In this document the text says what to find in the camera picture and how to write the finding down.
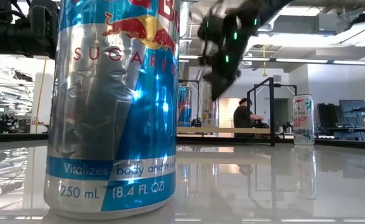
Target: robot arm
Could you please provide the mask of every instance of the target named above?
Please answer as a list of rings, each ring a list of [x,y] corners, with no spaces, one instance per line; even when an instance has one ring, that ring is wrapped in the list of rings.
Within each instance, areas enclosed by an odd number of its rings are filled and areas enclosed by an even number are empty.
[[[0,54],[55,58],[58,7],[51,0],[27,2],[30,7],[25,17],[16,0],[0,0]],[[11,9],[11,3],[18,11]],[[20,17],[13,24],[12,15]]]
[[[236,9],[228,9],[224,19],[212,14],[210,9],[198,30],[201,40],[214,42],[217,53],[206,54],[206,46],[200,65],[211,66],[211,72],[204,79],[211,83],[213,101],[218,99],[240,76],[238,66],[250,36],[272,19],[293,0],[246,0]]]

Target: man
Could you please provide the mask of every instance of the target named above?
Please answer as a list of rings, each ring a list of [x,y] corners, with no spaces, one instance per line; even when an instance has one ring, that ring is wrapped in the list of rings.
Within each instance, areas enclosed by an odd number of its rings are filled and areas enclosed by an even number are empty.
[[[251,128],[252,121],[258,121],[264,119],[262,116],[253,114],[251,111],[250,113],[247,111],[247,98],[243,98],[239,102],[239,106],[233,113],[233,124],[235,128]],[[247,134],[236,133],[234,135],[236,138],[246,138]]]

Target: can lid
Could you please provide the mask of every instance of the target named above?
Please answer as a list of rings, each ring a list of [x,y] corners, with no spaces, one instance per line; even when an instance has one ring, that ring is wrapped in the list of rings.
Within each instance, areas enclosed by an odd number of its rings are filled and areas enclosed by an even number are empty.
[[[312,94],[297,94],[295,96],[312,96]]]

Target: silver and blue can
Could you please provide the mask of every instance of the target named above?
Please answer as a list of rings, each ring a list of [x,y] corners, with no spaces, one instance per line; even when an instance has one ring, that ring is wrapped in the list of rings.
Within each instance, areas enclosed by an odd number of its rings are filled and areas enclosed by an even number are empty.
[[[179,2],[64,0],[44,199],[85,220],[175,191]]]
[[[190,127],[192,120],[192,89],[182,86],[178,89],[178,127]]]

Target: red bull can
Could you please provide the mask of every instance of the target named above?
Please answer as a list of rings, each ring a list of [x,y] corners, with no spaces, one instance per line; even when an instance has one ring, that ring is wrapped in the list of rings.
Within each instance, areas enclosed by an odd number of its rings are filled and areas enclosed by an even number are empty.
[[[190,127],[192,120],[192,89],[180,87],[178,89],[178,127]]]
[[[175,190],[179,2],[62,1],[44,199],[112,219]]]
[[[293,97],[294,144],[314,145],[315,117],[313,115],[312,95],[297,95]]]

